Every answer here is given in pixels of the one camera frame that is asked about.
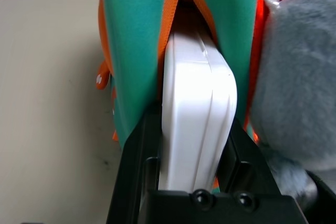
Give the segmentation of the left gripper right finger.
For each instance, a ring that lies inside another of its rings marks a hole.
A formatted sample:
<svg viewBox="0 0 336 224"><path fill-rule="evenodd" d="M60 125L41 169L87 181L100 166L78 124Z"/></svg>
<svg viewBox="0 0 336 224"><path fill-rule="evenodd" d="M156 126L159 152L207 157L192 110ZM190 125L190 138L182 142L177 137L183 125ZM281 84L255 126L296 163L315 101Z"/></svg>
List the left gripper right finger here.
<svg viewBox="0 0 336 224"><path fill-rule="evenodd" d="M217 195L221 197L241 192L282 196L261 150L237 119L233 120L222 151L217 179L220 189Z"/></svg>

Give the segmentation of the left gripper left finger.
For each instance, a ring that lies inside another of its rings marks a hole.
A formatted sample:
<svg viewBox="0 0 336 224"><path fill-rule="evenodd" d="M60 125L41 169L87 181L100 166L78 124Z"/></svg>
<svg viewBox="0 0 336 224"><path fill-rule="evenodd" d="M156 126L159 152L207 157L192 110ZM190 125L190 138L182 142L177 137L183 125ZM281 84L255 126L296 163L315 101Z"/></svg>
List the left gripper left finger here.
<svg viewBox="0 0 336 224"><path fill-rule="evenodd" d="M152 103L126 140L106 223L137 223L143 195L158 188L161 110L160 102Z"/></svg>

